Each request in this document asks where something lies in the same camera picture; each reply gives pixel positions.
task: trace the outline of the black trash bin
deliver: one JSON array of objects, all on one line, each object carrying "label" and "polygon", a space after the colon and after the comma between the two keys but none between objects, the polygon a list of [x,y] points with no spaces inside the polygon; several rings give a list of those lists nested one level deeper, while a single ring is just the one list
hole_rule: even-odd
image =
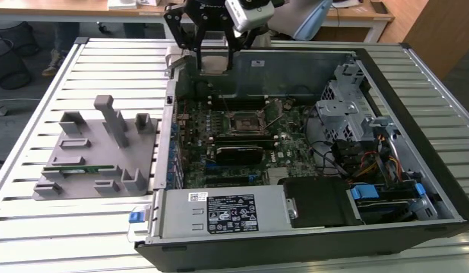
[{"label": "black trash bin", "polygon": [[20,56],[31,56],[40,50],[28,22],[0,21],[0,38],[13,42],[13,50]]},{"label": "black trash bin", "polygon": [[0,39],[0,87],[2,89],[20,88],[32,80],[25,64],[12,49],[12,41]]}]

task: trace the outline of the green circuit board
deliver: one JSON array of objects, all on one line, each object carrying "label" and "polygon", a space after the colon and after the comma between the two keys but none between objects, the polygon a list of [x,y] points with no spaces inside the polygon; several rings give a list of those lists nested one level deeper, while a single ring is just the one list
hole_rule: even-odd
[{"label": "green circuit board", "polygon": [[263,151],[259,164],[247,166],[218,166],[211,155],[211,136],[237,136],[230,117],[254,115],[255,111],[212,111],[206,102],[184,100],[179,104],[183,156],[183,188],[204,188],[206,179],[218,177],[250,177],[250,185],[269,185],[266,170],[286,167],[290,177],[315,176],[315,162],[302,131],[305,105],[287,106],[287,99],[273,99],[258,111],[263,123],[262,134],[277,138],[274,150]]}]

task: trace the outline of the blue latch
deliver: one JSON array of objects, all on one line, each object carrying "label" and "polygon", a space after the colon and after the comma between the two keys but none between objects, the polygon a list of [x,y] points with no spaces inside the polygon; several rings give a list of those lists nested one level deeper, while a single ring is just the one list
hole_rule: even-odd
[{"label": "blue latch", "polygon": [[373,185],[356,185],[350,189],[350,194],[354,200],[380,197],[377,188]]},{"label": "blue latch", "polygon": [[425,189],[424,189],[424,185],[421,183],[416,184],[416,190],[417,190],[420,196],[425,195]]},{"label": "blue latch", "polygon": [[131,212],[128,217],[128,223],[143,223],[144,222],[144,212]]}]

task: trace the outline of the white label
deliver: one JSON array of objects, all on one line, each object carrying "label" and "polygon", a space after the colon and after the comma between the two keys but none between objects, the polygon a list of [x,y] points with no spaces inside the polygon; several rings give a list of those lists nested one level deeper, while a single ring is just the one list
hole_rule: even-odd
[{"label": "white label", "polygon": [[85,173],[83,169],[67,169],[60,171],[61,173]]},{"label": "white label", "polygon": [[190,192],[188,193],[188,202],[198,202],[207,200],[207,192]]},{"label": "white label", "polygon": [[257,221],[246,221],[245,222],[245,226],[255,226],[257,225]]},{"label": "white label", "polygon": [[251,61],[251,67],[263,67],[265,61]]}]

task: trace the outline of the person's leg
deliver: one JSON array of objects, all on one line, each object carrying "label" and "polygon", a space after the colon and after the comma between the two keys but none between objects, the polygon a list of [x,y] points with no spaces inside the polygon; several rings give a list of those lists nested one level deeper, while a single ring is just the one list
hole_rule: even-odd
[{"label": "person's leg", "polygon": [[51,52],[51,63],[43,71],[43,76],[55,76],[63,64],[65,56],[73,47],[75,40],[80,34],[80,24],[71,22],[55,23],[55,42]]},{"label": "person's leg", "polygon": [[80,24],[59,22],[55,28],[55,48],[63,56],[69,53],[75,40],[80,36]]},{"label": "person's leg", "polygon": [[144,39],[143,23],[123,23],[123,28],[128,39]]}]

